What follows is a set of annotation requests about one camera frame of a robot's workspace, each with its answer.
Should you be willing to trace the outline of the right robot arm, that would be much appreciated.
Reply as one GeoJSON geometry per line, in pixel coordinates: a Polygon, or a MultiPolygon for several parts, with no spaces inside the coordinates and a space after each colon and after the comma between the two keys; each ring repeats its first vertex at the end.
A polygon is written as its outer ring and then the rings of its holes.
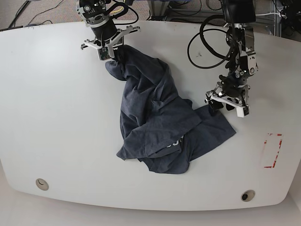
{"type": "Polygon", "coordinates": [[[132,26],[137,21],[123,23],[126,26],[124,30],[117,28],[113,20],[133,9],[119,1],[115,1],[110,8],[107,8],[106,5],[109,3],[109,0],[78,0],[76,2],[78,15],[95,35],[93,40],[85,40],[80,48],[82,50],[88,47],[95,49],[101,61],[114,59],[118,47],[124,45],[124,37],[141,30],[139,26],[132,26]]]}

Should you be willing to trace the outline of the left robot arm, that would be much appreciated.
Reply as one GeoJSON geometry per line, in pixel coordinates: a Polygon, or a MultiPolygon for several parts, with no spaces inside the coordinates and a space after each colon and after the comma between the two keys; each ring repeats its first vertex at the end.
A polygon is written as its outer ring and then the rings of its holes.
{"type": "Polygon", "coordinates": [[[223,0],[221,6],[223,15],[215,18],[223,18],[229,24],[226,42],[232,51],[225,66],[229,72],[219,76],[216,87],[206,93],[205,102],[211,115],[226,107],[228,111],[236,110],[237,116],[243,118],[250,113],[247,80],[258,70],[250,26],[256,21],[255,8],[251,0],[223,0]]]}

